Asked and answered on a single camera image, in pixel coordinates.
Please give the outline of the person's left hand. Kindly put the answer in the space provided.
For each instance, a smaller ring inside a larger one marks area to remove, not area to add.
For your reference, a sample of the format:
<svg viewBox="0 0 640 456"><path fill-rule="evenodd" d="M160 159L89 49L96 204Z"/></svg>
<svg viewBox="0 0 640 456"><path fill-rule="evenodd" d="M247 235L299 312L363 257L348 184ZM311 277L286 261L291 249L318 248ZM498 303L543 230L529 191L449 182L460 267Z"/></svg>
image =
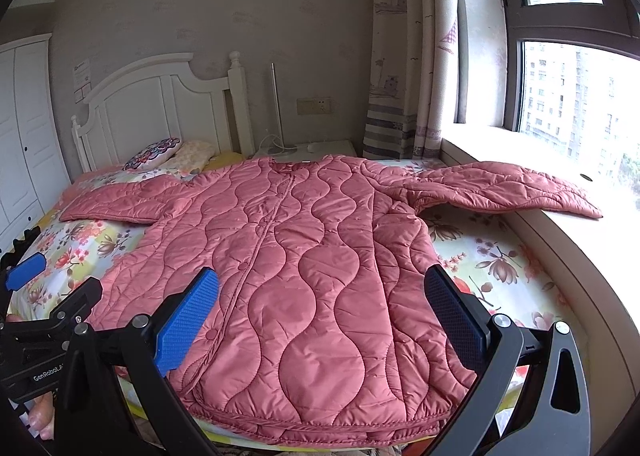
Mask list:
<svg viewBox="0 0 640 456"><path fill-rule="evenodd" d="M48 392L37 396L27 416L29 429L37 433L43 440L52 440L54 438L54 416L53 393Z"/></svg>

